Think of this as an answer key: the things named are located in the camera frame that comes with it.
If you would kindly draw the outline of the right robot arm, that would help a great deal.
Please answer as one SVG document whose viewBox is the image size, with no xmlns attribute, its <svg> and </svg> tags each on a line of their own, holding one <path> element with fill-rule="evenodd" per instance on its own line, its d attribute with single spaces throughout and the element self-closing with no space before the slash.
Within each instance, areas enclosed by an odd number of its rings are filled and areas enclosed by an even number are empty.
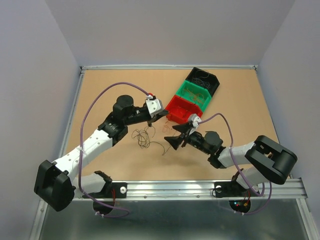
<svg viewBox="0 0 320 240">
<path fill-rule="evenodd" d="M 239 168 L 230 181 L 216 182 L 212 191 L 216 198 L 241 197 L 266 182 L 283 185 L 298 161 L 295 153 L 265 135 L 242 146 L 225 147 L 217 132 L 201 134 L 190 122 L 173 129 L 180 134 L 164 137 L 173 149 L 190 145 L 207 154 L 208 162 L 216 169 L 252 165 L 248 169 Z"/>
</svg>

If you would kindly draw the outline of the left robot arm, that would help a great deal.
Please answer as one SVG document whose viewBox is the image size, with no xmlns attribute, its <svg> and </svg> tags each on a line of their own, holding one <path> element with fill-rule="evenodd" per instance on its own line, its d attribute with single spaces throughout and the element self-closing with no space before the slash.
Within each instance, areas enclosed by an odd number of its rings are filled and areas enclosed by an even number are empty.
<svg viewBox="0 0 320 240">
<path fill-rule="evenodd" d="M 151 126 L 168 113 L 155 96 L 147 96 L 141 107 L 134 106 L 130 95 L 119 96 L 112 112 L 90 137 L 66 155 L 39 165 L 34 192 L 55 211 L 62 211 L 81 192 L 73 181 L 80 178 L 83 167 L 122 140 L 129 125 L 146 122 Z"/>
</svg>

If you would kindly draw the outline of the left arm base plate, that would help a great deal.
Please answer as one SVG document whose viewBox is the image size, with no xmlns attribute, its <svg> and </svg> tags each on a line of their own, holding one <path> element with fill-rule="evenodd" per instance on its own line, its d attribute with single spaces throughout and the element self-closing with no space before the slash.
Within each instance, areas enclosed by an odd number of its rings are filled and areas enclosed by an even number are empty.
<svg viewBox="0 0 320 240">
<path fill-rule="evenodd" d="M 122 218 L 130 214 L 128 209 L 116 206 L 116 200 L 125 199 L 127 197 L 128 183 L 113 182 L 106 183 L 100 192 L 89 193 L 92 198 L 95 198 L 103 205 L 95 200 L 92 207 L 97 216 L 102 218 Z"/>
</svg>

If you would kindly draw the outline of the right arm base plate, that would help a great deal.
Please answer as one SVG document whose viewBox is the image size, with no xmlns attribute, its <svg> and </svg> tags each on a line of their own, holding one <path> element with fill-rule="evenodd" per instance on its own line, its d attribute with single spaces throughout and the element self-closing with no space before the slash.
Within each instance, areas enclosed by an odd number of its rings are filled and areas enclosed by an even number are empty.
<svg viewBox="0 0 320 240">
<path fill-rule="evenodd" d="M 236 198 L 229 200 L 230 208 L 240 214 L 248 214 L 251 209 L 251 197 L 257 195 L 251 189 L 244 189 L 235 181 L 218 181 L 214 183 L 211 195 L 215 198 Z"/>
</svg>

